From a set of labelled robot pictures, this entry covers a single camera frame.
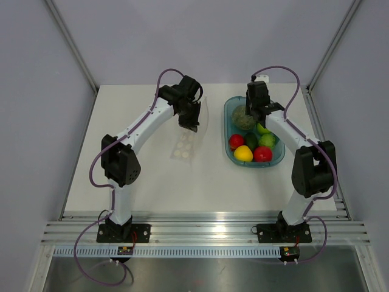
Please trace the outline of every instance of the red tomato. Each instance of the red tomato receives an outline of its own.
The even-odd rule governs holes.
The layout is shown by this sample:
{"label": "red tomato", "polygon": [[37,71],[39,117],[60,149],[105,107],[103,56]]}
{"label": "red tomato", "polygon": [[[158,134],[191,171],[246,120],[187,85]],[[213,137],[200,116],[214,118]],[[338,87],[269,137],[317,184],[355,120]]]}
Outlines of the red tomato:
{"label": "red tomato", "polygon": [[254,150],[254,161],[269,162],[273,159],[273,152],[269,147],[261,146]]}
{"label": "red tomato", "polygon": [[231,150],[235,150],[244,145],[244,138],[239,134],[234,134],[229,139],[229,145]]}

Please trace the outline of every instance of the yellow lemon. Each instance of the yellow lemon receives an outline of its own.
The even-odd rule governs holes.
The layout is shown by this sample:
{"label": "yellow lemon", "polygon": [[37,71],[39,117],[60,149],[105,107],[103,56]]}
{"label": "yellow lemon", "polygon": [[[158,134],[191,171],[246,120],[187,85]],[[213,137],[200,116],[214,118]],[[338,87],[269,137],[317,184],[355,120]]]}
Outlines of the yellow lemon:
{"label": "yellow lemon", "polygon": [[252,161],[253,153],[246,145],[239,146],[233,153],[234,157],[240,161]]}

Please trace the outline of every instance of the plastic container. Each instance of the plastic container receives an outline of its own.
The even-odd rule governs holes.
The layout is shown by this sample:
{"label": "plastic container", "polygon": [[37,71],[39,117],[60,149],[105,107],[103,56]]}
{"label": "plastic container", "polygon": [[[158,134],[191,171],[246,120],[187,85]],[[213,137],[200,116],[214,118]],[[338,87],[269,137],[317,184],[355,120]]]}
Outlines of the plastic container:
{"label": "plastic container", "polygon": [[240,161],[237,160],[234,155],[233,151],[230,150],[229,147],[229,138],[233,134],[240,134],[242,136],[246,135],[248,132],[253,132],[256,134],[257,138],[259,139],[261,135],[259,132],[256,130],[256,127],[253,127],[251,130],[244,131],[236,127],[232,123],[231,115],[233,110],[239,106],[239,105],[245,105],[246,104],[246,98],[243,96],[235,96],[228,101],[225,102],[224,104],[224,145],[225,145],[225,152],[227,153],[227,156],[231,159],[232,162],[234,162],[237,165],[243,166],[243,167],[255,167],[255,168],[260,168],[260,167],[270,167],[270,166],[275,166],[276,164],[280,163],[280,161],[284,158],[285,156],[285,145],[284,143],[276,136],[275,140],[275,146],[273,151],[273,160],[269,162],[246,162],[246,161]]}

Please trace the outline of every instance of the gray wall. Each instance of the gray wall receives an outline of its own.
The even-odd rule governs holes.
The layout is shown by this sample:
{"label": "gray wall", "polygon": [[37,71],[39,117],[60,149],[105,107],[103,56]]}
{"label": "gray wall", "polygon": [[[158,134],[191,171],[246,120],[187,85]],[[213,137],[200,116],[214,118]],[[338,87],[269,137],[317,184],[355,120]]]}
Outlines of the gray wall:
{"label": "gray wall", "polygon": [[150,84],[170,67],[204,83],[247,82],[274,64],[307,83],[351,0],[55,2],[99,84]]}
{"label": "gray wall", "polygon": [[364,1],[314,100],[337,147],[339,180],[366,223],[389,287],[389,2]]}
{"label": "gray wall", "polygon": [[2,1],[0,40],[0,290],[20,292],[94,98],[43,1]]}

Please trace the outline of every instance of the white table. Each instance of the white table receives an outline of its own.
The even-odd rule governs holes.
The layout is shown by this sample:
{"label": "white table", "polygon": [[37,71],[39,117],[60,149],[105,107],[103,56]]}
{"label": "white table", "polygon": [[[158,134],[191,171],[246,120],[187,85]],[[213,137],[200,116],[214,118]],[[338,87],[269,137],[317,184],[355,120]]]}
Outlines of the white table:
{"label": "white table", "polygon": [[[208,128],[202,147],[191,164],[171,159],[181,132],[177,117],[163,124],[145,143],[138,160],[142,172],[134,183],[134,211],[270,211],[282,210],[291,197],[294,156],[286,149],[284,159],[266,169],[235,165],[224,149],[223,106],[233,96],[245,95],[246,84],[204,84],[209,110]],[[269,84],[272,100],[286,105],[295,84]],[[89,183],[88,171],[100,151],[105,134],[115,136],[129,126],[152,102],[155,85],[104,85],[100,87],[69,192],[65,211],[100,211],[109,207],[109,189]],[[288,116],[313,134],[300,92]],[[98,183],[105,183],[98,162]],[[336,210],[333,199],[320,201],[314,210]]]}

